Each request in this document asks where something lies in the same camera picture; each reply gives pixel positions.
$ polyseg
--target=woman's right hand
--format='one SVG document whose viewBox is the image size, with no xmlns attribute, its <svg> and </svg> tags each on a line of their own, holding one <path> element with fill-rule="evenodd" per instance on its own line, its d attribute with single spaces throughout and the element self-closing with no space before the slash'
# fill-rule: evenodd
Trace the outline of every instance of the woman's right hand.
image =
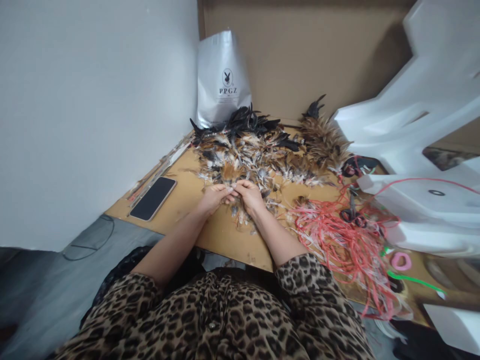
<svg viewBox="0 0 480 360">
<path fill-rule="evenodd" d="M 241 195 L 243 207 L 248 215 L 254 218 L 262 210 L 266 210 L 265 202 L 262 199 L 260 189 L 253 182 L 248 180 L 239 180 L 231 185 L 237 193 Z"/>
</svg>

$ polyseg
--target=gray floor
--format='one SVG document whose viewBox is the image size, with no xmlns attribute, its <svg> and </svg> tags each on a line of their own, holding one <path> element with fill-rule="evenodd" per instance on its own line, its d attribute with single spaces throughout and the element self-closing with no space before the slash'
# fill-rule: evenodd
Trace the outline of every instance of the gray floor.
<svg viewBox="0 0 480 360">
<path fill-rule="evenodd" d="M 18 325 L 15 335 L 0 345 L 2 359 L 44 359 L 77 333 L 81 318 L 109 271 L 134 248 L 154 245 L 163 237 L 121 220 L 114 223 L 108 242 L 87 258 L 68 261 L 59 253 L 21 251 L 0 269 L 0 328 Z M 73 244 L 97 248 L 111 229 L 111 222 L 98 219 Z M 70 248 L 67 255 L 78 259 L 90 252 Z M 206 254 L 203 267 L 207 271 L 220 266 L 245 268 L 240 262 Z M 393 342 L 373 320 L 366 320 L 365 327 L 377 359 L 395 359 Z"/>
</svg>

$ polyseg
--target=white wall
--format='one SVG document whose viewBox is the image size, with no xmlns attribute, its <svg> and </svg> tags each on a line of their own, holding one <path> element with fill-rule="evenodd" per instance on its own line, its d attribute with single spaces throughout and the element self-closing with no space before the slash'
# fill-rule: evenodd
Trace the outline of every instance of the white wall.
<svg viewBox="0 0 480 360">
<path fill-rule="evenodd" d="M 61 251 L 191 130 L 195 0 L 0 1 L 0 246 Z"/>
</svg>

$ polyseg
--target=red string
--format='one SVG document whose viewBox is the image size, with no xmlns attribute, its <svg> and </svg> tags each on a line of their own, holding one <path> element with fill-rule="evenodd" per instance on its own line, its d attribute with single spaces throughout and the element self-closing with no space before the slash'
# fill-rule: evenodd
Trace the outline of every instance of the red string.
<svg viewBox="0 0 480 360">
<path fill-rule="evenodd" d="M 395 304 L 399 301 L 397 295 L 391 290 L 387 281 L 387 265 L 380 257 L 383 244 L 378 236 L 381 229 L 387 236 L 387 229 L 393 226 L 385 226 L 385 223 L 395 221 L 397 226 L 400 218 L 397 216 L 374 221 L 373 218 L 383 215 L 378 209 L 369 203 L 376 195 L 382 193 L 393 184 L 412 180 L 431 180 L 445 182 L 460 186 L 464 189 L 479 194 L 477 191 L 461 185 L 457 182 L 433 178 L 407 178 L 396 180 L 383 187 L 374 196 L 363 203 L 358 212 L 362 216 L 368 216 L 367 227 L 360 228 L 355 225 L 355 219 L 348 223 L 339 216 L 341 208 L 350 208 L 350 200 L 347 197 L 347 184 L 339 192 L 336 201 L 309 200 L 306 204 L 290 210 L 296 216 L 295 226 L 298 230 L 298 240 L 309 250 L 310 242 L 321 249 L 317 252 L 323 258 L 325 265 L 333 272 L 349 277 L 348 280 L 335 279 L 343 284 L 359 282 L 366 288 L 366 304 L 362 312 L 363 317 L 389 320 L 399 315 L 399 308 Z M 376 314 L 367 314 L 369 307 L 375 307 Z"/>
</svg>

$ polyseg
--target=smartphone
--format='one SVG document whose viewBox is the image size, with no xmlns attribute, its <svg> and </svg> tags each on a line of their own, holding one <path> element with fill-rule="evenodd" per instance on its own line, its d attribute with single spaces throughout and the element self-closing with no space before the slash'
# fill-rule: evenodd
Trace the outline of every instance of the smartphone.
<svg viewBox="0 0 480 360">
<path fill-rule="evenodd" d="M 152 220 L 176 185 L 175 180 L 159 177 L 130 211 L 130 216 L 143 221 Z"/>
</svg>

